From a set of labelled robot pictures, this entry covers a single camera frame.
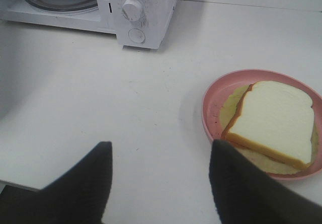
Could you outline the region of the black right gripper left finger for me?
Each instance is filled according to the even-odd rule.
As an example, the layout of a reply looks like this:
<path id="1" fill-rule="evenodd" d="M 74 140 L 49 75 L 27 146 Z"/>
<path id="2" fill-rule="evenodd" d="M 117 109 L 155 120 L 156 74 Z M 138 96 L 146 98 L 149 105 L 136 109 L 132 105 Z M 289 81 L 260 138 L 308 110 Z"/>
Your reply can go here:
<path id="1" fill-rule="evenodd" d="M 101 223 L 113 177 L 110 141 L 50 185 L 1 212 L 1 223 Z"/>

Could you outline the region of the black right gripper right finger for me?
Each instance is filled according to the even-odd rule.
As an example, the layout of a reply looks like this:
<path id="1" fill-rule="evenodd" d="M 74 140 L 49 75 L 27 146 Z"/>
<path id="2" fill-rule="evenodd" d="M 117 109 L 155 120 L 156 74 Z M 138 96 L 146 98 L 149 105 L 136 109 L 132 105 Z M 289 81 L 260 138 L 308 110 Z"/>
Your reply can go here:
<path id="1" fill-rule="evenodd" d="M 221 223 L 321 223 L 321 206 L 258 169 L 224 140 L 214 140 L 209 180 Z"/>

